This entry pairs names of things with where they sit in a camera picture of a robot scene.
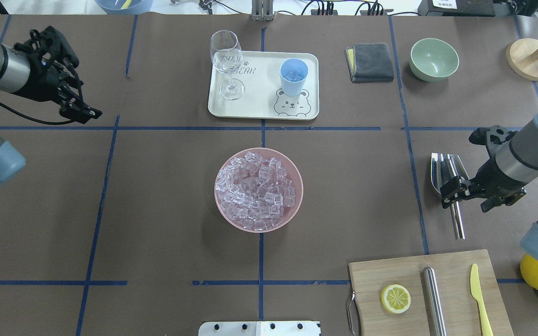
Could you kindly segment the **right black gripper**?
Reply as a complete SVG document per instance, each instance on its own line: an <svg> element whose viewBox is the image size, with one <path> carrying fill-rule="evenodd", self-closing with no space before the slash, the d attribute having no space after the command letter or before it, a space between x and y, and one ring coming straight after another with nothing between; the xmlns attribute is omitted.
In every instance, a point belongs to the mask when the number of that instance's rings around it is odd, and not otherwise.
<svg viewBox="0 0 538 336"><path fill-rule="evenodd" d="M486 213L501 205L512 206L526 194L525 183L506 176L494 159L489 159L477 171L473 179L454 176L439 188L443 209L454 202L483 198L481 211Z"/></svg>

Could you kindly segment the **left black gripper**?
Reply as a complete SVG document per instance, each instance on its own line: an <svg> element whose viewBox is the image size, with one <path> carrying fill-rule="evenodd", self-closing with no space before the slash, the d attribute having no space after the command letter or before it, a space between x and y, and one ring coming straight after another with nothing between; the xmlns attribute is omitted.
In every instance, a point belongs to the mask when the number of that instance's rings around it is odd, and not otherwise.
<svg viewBox="0 0 538 336"><path fill-rule="evenodd" d="M36 102L55 102L60 106L59 115L76 123L98 119L103 112L82 100L83 82L75 70L79 59L64 34L53 26L43 31L32 29L29 34L29 40L13 46L26 56L30 66L28 80L14 94Z"/></svg>

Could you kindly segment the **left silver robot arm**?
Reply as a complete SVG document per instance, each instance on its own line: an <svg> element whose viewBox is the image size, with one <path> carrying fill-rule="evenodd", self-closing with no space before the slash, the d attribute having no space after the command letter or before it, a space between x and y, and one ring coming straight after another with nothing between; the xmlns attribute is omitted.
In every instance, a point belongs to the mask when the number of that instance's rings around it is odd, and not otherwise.
<svg viewBox="0 0 538 336"><path fill-rule="evenodd" d="M102 111L84 100L83 81L77 74L79 58L57 28L31 30L25 42L12 47L0 42L0 91L35 102L58 105L62 121L30 117L0 102L7 111L46 126L85 124L98 119ZM13 145L0 136L0 185L9 181L26 165Z"/></svg>

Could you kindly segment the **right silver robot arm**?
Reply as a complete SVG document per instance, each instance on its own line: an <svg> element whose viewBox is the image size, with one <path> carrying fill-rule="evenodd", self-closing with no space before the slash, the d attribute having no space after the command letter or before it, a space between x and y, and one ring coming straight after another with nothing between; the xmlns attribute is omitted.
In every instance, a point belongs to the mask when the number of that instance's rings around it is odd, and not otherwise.
<svg viewBox="0 0 538 336"><path fill-rule="evenodd" d="M472 179L455 175L440 187L442 208L474 198L483 199L482 212L511 206L525 195L525 186L538 178L538 113L519 131L498 125L480 127L470 134L469 141L485 146L489 158ZM538 220L520 245L538 261Z"/></svg>

